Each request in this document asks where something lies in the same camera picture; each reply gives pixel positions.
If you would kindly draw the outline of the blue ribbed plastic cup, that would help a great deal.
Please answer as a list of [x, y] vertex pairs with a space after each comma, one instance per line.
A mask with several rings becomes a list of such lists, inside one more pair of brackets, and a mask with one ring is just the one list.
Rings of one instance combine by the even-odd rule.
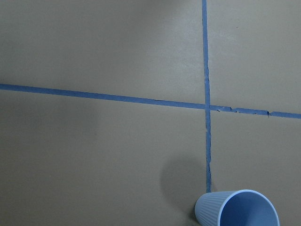
[[275, 207], [254, 190], [206, 193], [195, 204], [195, 216], [203, 226], [278, 226]]

